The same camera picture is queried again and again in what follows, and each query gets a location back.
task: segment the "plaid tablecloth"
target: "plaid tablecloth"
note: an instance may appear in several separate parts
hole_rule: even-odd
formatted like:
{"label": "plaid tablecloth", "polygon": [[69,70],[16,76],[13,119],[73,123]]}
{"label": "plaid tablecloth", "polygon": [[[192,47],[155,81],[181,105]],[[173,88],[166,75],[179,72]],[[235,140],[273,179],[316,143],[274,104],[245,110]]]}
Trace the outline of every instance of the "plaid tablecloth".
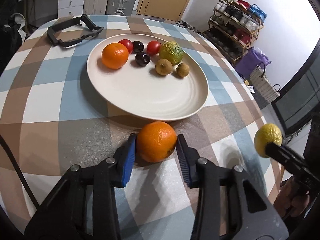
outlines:
{"label": "plaid tablecloth", "polygon": [[[279,165],[260,158],[253,145],[255,132],[265,119],[235,70],[209,41],[149,19],[109,15],[91,15],[90,19],[104,30],[95,39],[67,49],[51,46],[46,37],[47,27],[66,18],[42,25],[0,77],[0,133],[40,203],[72,164],[97,164],[113,155],[130,133],[150,122],[101,98],[87,76],[86,61],[92,48],[123,33],[176,41],[198,62],[210,87],[205,107],[170,125],[215,164],[243,165],[274,201],[281,181]],[[70,40],[86,32],[74,26],[57,38]],[[190,238],[197,190],[183,183],[175,152],[162,163],[134,167],[127,187],[116,189],[116,202],[124,239]],[[35,212],[2,148],[0,204],[21,231]]]}

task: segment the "purple plastic bag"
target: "purple plastic bag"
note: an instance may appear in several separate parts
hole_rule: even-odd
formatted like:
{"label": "purple plastic bag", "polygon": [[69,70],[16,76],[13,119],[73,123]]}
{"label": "purple plastic bag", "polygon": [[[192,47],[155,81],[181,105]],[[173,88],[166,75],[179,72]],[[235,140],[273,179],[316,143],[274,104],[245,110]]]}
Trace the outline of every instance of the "purple plastic bag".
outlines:
{"label": "purple plastic bag", "polygon": [[263,62],[266,66],[271,63],[268,57],[258,48],[251,47],[249,52],[243,56],[239,63],[235,66],[235,70],[245,79],[250,77],[251,72],[258,64]]}

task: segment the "hand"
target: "hand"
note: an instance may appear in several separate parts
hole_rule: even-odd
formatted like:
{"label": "hand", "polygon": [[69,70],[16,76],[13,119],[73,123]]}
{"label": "hand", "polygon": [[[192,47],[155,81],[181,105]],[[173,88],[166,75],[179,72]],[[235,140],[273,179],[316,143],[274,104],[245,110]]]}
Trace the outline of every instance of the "hand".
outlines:
{"label": "hand", "polygon": [[287,209],[290,206],[295,207],[295,209],[292,211],[291,216],[297,217],[305,210],[305,208],[309,204],[310,197],[308,195],[296,196],[292,200],[290,200],[288,196],[290,195],[292,190],[292,183],[293,183],[292,180],[293,180],[293,177],[288,179],[286,184],[283,187],[281,187],[280,192],[275,202],[273,203],[273,206],[278,212],[278,214],[280,215],[280,217],[285,216],[285,214],[287,213]]}

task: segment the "plate rim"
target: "plate rim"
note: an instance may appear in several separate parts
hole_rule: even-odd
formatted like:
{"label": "plate rim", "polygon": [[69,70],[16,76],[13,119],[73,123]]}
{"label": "plate rim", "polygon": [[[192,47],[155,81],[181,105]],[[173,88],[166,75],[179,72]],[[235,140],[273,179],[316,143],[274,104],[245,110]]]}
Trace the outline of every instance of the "plate rim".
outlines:
{"label": "plate rim", "polygon": [[99,93],[99,95],[104,98],[104,100],[108,101],[109,103],[111,103],[112,105],[118,107],[119,109],[125,111],[126,113],[129,113],[129,114],[132,114],[134,116],[137,116],[137,117],[140,117],[140,118],[144,118],[144,119],[149,119],[149,120],[155,120],[155,121],[163,121],[163,122],[171,122],[171,121],[178,121],[178,120],[183,120],[183,119],[186,119],[196,113],[198,113],[205,105],[207,99],[208,99],[208,96],[209,96],[209,83],[208,83],[208,79],[203,71],[203,69],[200,67],[200,65],[198,64],[198,62],[195,61],[195,59],[193,57],[191,57],[188,53],[186,53],[185,51],[183,51],[183,53],[186,53],[190,58],[192,58],[192,60],[198,65],[199,69],[201,70],[202,74],[204,75],[204,78],[206,80],[206,84],[207,84],[207,96],[204,100],[204,103],[194,112],[192,112],[191,114],[187,114],[185,116],[181,116],[181,117],[176,117],[176,118],[153,118],[153,117],[149,117],[149,116],[143,116],[143,115],[139,115],[139,114],[135,114],[135,113],[132,113],[132,112],[129,112],[119,106],[117,106],[116,104],[114,104],[113,102],[111,102],[110,100],[106,99],[98,90],[97,88],[95,87],[95,85],[93,84],[92,80],[91,80],[91,77],[90,77],[90,74],[89,74],[89,59],[91,57],[91,54],[92,52],[95,50],[96,47],[98,47],[100,45],[100,43],[104,42],[105,40],[108,40],[108,39],[111,39],[111,38],[114,38],[114,37],[117,37],[117,36],[124,36],[124,35],[138,35],[138,36],[147,36],[147,37],[151,37],[151,38],[154,38],[154,39],[160,39],[160,40],[163,40],[163,41],[166,41],[164,39],[161,39],[161,38],[157,38],[155,36],[151,36],[151,35],[146,35],[146,34],[139,34],[139,33],[123,33],[123,34],[118,34],[118,35],[114,35],[114,36],[111,36],[111,37],[108,37],[106,39],[103,39],[102,41],[100,41],[96,46],[93,47],[93,49],[90,51],[89,53],[89,56],[88,56],[88,59],[87,59],[87,74],[88,74],[88,77],[89,77],[89,80],[92,84],[92,86],[94,87],[94,89]]}

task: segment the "tangerine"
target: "tangerine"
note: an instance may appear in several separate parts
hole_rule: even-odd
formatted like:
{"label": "tangerine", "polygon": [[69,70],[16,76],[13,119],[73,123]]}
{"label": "tangerine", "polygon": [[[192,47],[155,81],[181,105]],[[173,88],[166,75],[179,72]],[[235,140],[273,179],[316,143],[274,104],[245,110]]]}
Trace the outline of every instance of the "tangerine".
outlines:
{"label": "tangerine", "polygon": [[110,43],[102,51],[102,63],[108,68],[121,68],[128,60],[129,52],[121,43]]}
{"label": "tangerine", "polygon": [[174,151],[177,134],[165,122],[145,125],[137,135],[137,153],[147,162],[157,163],[169,157]]}

